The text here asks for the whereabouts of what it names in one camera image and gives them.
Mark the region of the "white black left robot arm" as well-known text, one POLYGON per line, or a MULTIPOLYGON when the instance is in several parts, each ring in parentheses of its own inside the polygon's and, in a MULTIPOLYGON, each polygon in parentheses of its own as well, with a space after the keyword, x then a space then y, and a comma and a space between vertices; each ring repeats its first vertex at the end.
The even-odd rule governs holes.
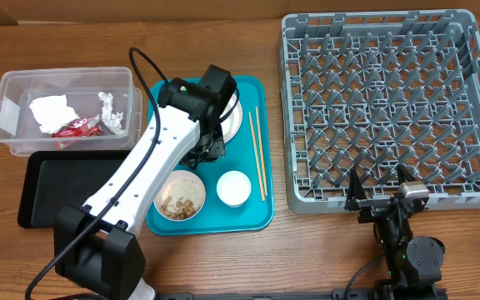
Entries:
POLYGON ((153 200, 179 163, 196 168, 224 155, 225 107, 239 95, 233 75, 211 65, 199 82, 166 79, 150 96, 152 120, 117 171, 80 207, 63 206, 53 224, 54 259, 29 283, 24 297, 54 270, 84 299, 154 299, 143 279, 138 243, 153 200))

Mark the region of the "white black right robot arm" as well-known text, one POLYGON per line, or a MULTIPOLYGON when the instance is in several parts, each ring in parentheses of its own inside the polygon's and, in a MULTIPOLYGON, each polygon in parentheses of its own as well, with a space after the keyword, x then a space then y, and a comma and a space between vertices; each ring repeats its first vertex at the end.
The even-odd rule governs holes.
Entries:
POLYGON ((435 237, 415 237, 409 218, 424 211, 429 190, 403 166, 397 166, 398 189, 387 200, 368 199, 361 180, 352 167, 344 208, 357 211, 359 223, 372 223, 382 255, 359 269, 349 280, 342 297, 351 299, 446 299, 447 293, 435 288, 442 279, 444 244, 435 237), (372 289, 353 291, 355 280, 380 260, 385 260, 389 278, 377 280, 372 289))

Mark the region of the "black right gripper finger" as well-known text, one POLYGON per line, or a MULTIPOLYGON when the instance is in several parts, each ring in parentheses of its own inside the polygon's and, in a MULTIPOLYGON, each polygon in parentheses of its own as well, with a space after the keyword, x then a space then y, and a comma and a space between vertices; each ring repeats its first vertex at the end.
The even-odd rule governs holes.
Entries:
POLYGON ((397 171, 397 180, 399 183, 416 181, 416 178, 408 171, 408 169, 403 164, 398 164, 396 166, 396 171, 397 171))
POLYGON ((344 208, 346 210, 359 210, 359 203, 366 199, 367 196, 360 182, 360 177, 357 174, 356 168, 352 167, 349 171, 349 187, 344 208))

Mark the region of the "white cup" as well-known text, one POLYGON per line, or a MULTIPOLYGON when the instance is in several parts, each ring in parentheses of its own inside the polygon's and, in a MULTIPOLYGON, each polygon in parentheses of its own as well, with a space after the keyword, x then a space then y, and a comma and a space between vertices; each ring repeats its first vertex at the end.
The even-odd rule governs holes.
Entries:
POLYGON ((216 191, 224 204, 231 208, 239 208, 248 200, 252 185, 243 172, 229 171, 218 179, 216 191))

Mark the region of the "white rice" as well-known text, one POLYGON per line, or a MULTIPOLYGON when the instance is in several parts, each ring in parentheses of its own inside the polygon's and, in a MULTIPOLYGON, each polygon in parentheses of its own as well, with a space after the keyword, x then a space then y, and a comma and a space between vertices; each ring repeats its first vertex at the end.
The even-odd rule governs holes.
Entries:
POLYGON ((196 209, 199 209, 204 201, 203 189, 193 180, 181 179, 174 181, 167 186, 164 194, 166 198, 171 196, 174 199, 183 198, 184 200, 191 200, 196 209))

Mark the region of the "white bowl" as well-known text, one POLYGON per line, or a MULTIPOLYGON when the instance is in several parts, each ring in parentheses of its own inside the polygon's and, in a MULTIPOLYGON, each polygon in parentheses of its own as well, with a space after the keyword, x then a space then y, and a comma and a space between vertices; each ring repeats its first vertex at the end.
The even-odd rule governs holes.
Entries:
POLYGON ((153 204, 167 220, 182 222, 195 217, 205 199, 203 181, 193 172, 176 170, 169 175, 153 204))

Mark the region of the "pile of peanuts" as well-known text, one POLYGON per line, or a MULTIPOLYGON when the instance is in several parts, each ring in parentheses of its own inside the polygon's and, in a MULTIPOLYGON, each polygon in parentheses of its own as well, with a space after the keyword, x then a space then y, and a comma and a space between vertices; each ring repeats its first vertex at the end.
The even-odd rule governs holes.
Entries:
POLYGON ((185 220, 192 217, 197 209, 191 200, 168 196, 161 205, 163 215, 171 220, 185 220))

